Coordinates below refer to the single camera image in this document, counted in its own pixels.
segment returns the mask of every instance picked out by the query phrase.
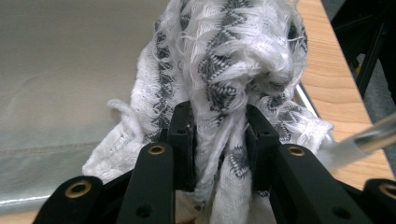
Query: screw hole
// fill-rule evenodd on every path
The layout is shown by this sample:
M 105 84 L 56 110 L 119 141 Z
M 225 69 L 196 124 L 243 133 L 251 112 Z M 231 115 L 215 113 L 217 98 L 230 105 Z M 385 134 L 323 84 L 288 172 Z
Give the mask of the screw hole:
M 87 188 L 87 186 L 85 186 L 85 185 L 76 185 L 72 188 L 72 192 L 79 193 L 79 192 L 82 192 L 86 188 Z
M 305 155 L 305 152 L 302 149 L 297 148 L 297 147 L 289 147 L 288 151 L 293 156 L 303 156 L 303 155 Z
M 149 204 L 140 205 L 136 209 L 136 215 L 140 218 L 147 218 L 150 217 L 152 213 L 152 207 Z
M 79 198 L 91 190 L 92 184 L 86 180 L 78 181 L 67 188 L 64 195 L 67 198 Z
M 379 186 L 379 189 L 388 197 L 396 200 L 396 186 L 384 183 Z
M 148 153 L 151 155 L 160 155 L 165 152 L 165 148 L 162 146 L 154 146 L 148 149 Z
M 186 133 L 186 131 L 185 130 L 177 130 L 177 133 L 180 133 L 180 134 L 185 134 Z
M 332 209 L 332 213 L 342 219 L 350 219 L 351 218 L 350 213 L 343 207 L 338 207 L 338 206 L 334 207 Z

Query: white knit fabric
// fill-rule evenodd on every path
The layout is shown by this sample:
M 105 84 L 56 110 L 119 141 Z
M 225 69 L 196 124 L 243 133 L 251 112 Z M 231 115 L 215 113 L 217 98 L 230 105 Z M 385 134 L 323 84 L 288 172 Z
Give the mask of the white knit fabric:
M 289 0 L 171 0 L 143 49 L 131 105 L 93 151 L 85 175 L 108 182 L 134 168 L 140 148 L 190 100 L 197 127 L 194 192 L 177 192 L 177 222 L 275 223 L 268 192 L 254 191 L 244 132 L 257 106 L 282 143 L 317 151 L 332 125 L 291 101 L 306 35 Z

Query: black plastic part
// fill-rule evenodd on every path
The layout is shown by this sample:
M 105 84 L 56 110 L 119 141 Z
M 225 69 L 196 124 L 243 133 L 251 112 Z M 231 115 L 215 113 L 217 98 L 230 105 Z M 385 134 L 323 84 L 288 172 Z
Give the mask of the black plastic part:
M 247 121 L 250 125 L 245 137 L 250 171 L 253 173 L 253 188 L 268 190 L 273 174 L 271 162 L 280 147 L 279 134 L 254 105 L 247 105 Z
M 364 186 L 360 205 L 374 223 L 396 220 L 396 182 L 371 179 Z
M 355 201 L 356 204 L 359 204 L 361 201 L 361 190 L 355 189 L 352 186 L 338 181 L 338 184 L 344 189 L 344 191 Z
M 129 171 L 105 184 L 103 202 L 105 205 L 100 223 L 114 223 L 120 211 L 123 196 L 128 188 L 134 170 Z
M 275 182 L 285 186 L 278 191 L 280 185 L 274 185 L 270 193 L 278 223 L 373 223 L 310 150 L 297 145 L 281 146 L 275 168 L 279 178 Z M 289 193 L 291 201 L 279 200 L 284 192 Z M 283 211 L 280 204 L 289 210 Z
M 174 155 L 165 143 L 140 150 L 116 223 L 175 223 Z
M 168 130 L 167 143 L 175 154 L 175 189 L 195 189 L 194 124 L 190 101 L 175 107 Z
M 163 129 L 160 134 L 158 142 L 167 142 L 168 139 L 168 129 Z
M 47 199 L 34 223 L 97 223 L 103 210 L 102 191 L 97 177 L 69 179 Z

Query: brass ring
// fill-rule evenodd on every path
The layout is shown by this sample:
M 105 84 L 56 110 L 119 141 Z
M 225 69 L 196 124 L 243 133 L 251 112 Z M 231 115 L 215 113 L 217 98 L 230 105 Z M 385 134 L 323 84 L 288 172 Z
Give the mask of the brass ring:
M 163 146 L 153 146 L 148 149 L 148 153 L 151 155 L 160 155 L 165 152 L 165 147 Z
M 384 183 L 379 186 L 379 190 L 388 197 L 396 200 L 396 186 Z
M 288 147 L 288 152 L 293 156 L 303 156 L 305 152 L 297 147 Z
M 79 198 L 91 190 L 92 184 L 87 180 L 81 180 L 74 183 L 69 188 L 67 188 L 64 195 L 67 198 Z

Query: wooden surface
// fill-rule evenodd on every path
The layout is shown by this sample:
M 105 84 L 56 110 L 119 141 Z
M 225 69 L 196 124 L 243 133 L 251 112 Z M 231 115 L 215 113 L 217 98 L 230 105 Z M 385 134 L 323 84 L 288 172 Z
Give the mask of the wooden surface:
M 371 121 L 320 0 L 301 0 L 298 9 L 309 39 L 304 87 L 321 117 L 334 125 L 335 139 L 341 141 L 370 127 Z M 369 178 L 394 178 L 382 151 L 332 174 L 359 189 Z M 0 217 L 0 223 L 31 223 L 34 218 L 35 212 L 27 212 Z

